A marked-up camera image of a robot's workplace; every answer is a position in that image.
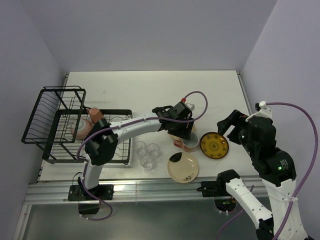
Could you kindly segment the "large pink flower mug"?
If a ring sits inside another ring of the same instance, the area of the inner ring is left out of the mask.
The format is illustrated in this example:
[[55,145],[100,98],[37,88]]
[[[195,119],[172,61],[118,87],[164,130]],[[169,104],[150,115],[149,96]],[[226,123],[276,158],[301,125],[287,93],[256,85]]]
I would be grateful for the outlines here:
[[196,147],[199,145],[199,137],[196,133],[191,132],[189,140],[181,139],[181,140],[175,140],[173,144],[183,149],[185,152],[192,152],[196,149]]

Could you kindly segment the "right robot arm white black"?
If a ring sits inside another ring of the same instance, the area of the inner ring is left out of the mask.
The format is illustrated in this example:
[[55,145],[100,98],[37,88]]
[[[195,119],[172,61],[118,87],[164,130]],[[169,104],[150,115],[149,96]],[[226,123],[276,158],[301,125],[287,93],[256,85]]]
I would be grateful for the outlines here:
[[243,146],[254,169],[267,190],[271,209],[265,208],[247,189],[235,170],[217,176],[216,189],[222,195],[230,194],[250,217],[260,240],[309,240],[298,202],[294,198],[296,169],[292,157],[276,146],[276,128],[271,118],[247,116],[234,110],[217,123],[218,134],[224,135],[233,126],[227,138]]

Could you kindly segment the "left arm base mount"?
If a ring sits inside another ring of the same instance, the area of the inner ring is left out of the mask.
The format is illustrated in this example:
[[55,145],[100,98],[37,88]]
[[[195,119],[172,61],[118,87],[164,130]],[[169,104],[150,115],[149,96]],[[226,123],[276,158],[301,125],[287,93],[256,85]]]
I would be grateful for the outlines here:
[[[114,185],[113,184],[102,184],[98,185],[95,188],[88,190],[93,196],[104,200],[112,200],[114,194]],[[85,201],[94,201],[96,200],[91,195],[89,195],[82,186],[71,185],[69,188],[69,193],[67,200],[69,202],[85,202]],[[100,210],[100,203],[79,203],[78,212],[82,215],[95,215]]]

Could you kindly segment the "small pink mug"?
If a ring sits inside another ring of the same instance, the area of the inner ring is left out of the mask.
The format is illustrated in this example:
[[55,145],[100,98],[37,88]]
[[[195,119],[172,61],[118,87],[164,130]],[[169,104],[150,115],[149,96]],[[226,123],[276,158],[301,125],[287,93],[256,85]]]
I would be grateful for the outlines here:
[[104,118],[104,115],[102,114],[102,112],[96,107],[92,107],[88,109],[87,113],[90,116],[91,122],[93,124],[96,124],[99,120]]

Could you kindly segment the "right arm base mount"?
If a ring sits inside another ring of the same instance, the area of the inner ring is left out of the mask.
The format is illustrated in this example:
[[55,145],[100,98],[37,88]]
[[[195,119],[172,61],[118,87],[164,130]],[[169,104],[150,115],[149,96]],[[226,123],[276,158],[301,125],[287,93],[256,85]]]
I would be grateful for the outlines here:
[[203,198],[213,198],[214,206],[219,213],[227,215],[236,209],[235,198],[221,190],[216,181],[202,181],[196,190],[201,193]]

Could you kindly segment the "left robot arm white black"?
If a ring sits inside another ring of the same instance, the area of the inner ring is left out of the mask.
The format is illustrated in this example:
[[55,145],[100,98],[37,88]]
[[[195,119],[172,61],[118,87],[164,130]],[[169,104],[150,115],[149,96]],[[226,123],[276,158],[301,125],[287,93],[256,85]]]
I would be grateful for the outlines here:
[[84,149],[84,157],[80,156],[80,150],[76,154],[85,164],[82,176],[78,178],[79,194],[86,200],[100,194],[102,168],[113,159],[117,146],[126,140],[160,131],[190,139],[194,108],[194,104],[182,99],[175,106],[156,107],[142,117],[119,122],[108,122],[104,118],[98,120],[80,147]]

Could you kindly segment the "patterned pink ceramic bowl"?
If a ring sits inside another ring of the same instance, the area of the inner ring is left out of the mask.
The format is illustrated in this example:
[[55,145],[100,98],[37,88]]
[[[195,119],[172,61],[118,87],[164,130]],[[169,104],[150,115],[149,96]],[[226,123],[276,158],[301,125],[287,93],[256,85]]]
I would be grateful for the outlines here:
[[77,140],[85,139],[93,128],[93,124],[89,120],[83,118],[79,120],[78,127],[76,127],[76,125],[77,120],[74,120],[70,126],[70,132]]

